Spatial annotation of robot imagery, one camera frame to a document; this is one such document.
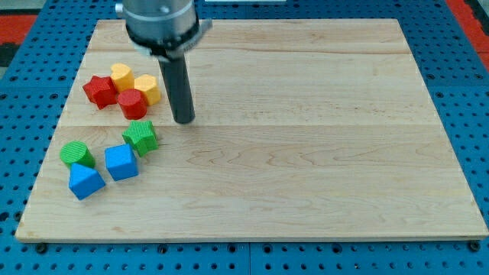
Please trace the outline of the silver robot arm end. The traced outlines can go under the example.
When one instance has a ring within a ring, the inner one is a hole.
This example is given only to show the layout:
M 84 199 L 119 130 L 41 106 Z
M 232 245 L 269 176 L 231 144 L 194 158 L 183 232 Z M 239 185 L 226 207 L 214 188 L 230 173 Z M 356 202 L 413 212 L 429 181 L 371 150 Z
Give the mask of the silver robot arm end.
M 121 0 L 115 12 L 136 49 L 162 62 L 184 57 L 212 28 L 212 20 L 199 20 L 193 0 Z

